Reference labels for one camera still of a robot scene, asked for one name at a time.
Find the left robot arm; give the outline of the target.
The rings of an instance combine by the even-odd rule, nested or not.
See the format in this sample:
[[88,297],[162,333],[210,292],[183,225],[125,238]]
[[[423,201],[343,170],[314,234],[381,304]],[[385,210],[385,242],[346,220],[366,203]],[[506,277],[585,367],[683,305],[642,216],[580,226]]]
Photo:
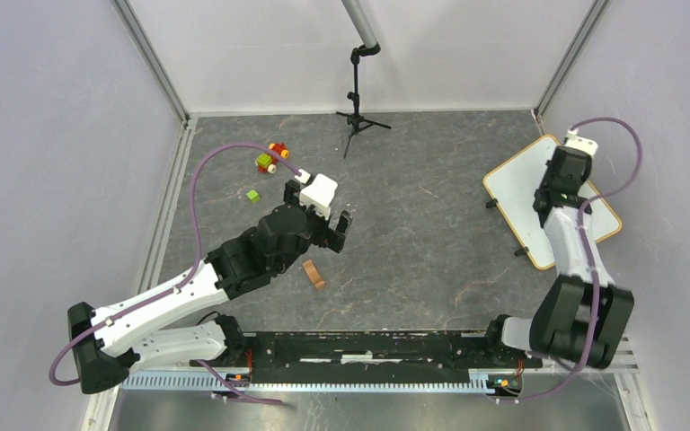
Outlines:
[[306,184],[289,180],[284,202],[257,225],[224,242],[191,268],[122,302],[93,308],[81,302],[67,311],[78,382],[95,394],[122,383],[149,365],[218,359],[237,365],[246,342],[219,321],[185,330],[169,324],[270,284],[312,246],[341,252],[352,217],[342,211],[330,227],[338,184],[323,174]]

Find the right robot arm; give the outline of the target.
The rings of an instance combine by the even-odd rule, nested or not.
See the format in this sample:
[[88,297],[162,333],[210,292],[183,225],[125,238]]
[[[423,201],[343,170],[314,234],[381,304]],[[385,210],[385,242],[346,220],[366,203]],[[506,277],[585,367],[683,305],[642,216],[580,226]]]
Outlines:
[[622,224],[589,183],[597,144],[559,144],[545,136],[488,172],[487,207],[503,215],[538,269],[556,278],[531,318],[502,314],[491,322],[482,352],[505,366],[519,354],[540,354],[582,367],[608,368],[634,307],[599,256],[597,242]]

